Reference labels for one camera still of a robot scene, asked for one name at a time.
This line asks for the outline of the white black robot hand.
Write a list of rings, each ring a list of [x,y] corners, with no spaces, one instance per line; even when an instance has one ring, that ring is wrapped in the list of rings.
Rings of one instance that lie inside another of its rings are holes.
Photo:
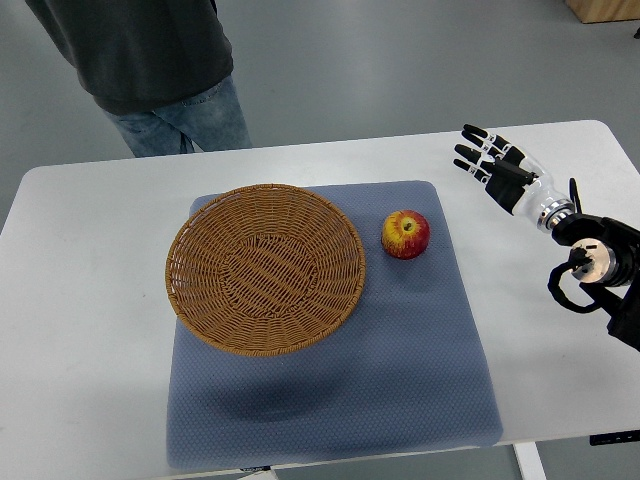
[[[522,149],[470,124],[461,135],[466,142],[454,147],[454,165],[482,184],[507,213],[530,220],[543,233],[576,213],[569,196],[555,188],[552,175]]]

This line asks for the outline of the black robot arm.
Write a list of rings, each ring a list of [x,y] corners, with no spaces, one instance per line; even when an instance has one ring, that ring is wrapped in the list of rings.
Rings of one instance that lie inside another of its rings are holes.
[[[559,221],[553,240],[570,249],[568,259],[549,275],[547,288],[554,300],[579,314],[604,310],[608,334],[639,348],[639,231],[612,218],[583,213]],[[569,273],[591,298],[588,305],[570,300],[561,288]]]

